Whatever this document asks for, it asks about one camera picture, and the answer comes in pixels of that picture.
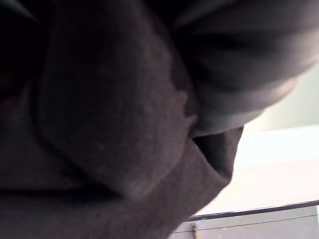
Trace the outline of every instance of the sleeve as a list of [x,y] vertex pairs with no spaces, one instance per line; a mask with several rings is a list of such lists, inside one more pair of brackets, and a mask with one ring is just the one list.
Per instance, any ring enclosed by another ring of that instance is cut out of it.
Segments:
[[220,133],[251,121],[291,92],[296,77],[317,61],[317,0],[177,5],[163,21],[201,102],[194,135]]

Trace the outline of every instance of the white wall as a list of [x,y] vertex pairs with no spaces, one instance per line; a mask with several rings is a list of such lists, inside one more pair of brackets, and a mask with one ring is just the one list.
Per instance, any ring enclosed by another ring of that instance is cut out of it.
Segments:
[[247,124],[246,132],[319,124],[319,65],[300,76],[297,88],[263,115]]

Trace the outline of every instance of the gray fabric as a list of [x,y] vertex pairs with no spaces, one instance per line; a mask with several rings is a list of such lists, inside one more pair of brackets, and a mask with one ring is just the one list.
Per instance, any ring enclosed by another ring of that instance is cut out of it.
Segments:
[[215,9],[196,1],[180,12],[173,31],[194,72],[198,128],[210,134],[238,127],[291,92],[317,62],[318,10],[315,0],[247,0]]
[[164,239],[230,182],[227,129],[313,64],[319,4],[198,2],[0,6],[2,238]]

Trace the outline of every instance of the person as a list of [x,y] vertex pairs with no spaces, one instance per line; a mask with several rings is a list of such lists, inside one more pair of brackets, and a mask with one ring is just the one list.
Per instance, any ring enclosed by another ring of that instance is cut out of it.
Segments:
[[319,54],[317,0],[0,11],[4,239],[167,238],[230,182],[243,125]]

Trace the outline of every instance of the white surface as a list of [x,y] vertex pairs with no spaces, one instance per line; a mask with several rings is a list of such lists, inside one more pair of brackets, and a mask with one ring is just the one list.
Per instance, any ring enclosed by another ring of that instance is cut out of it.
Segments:
[[169,239],[317,239],[316,207],[182,223]]
[[319,126],[245,133],[232,182],[197,215],[319,200]]

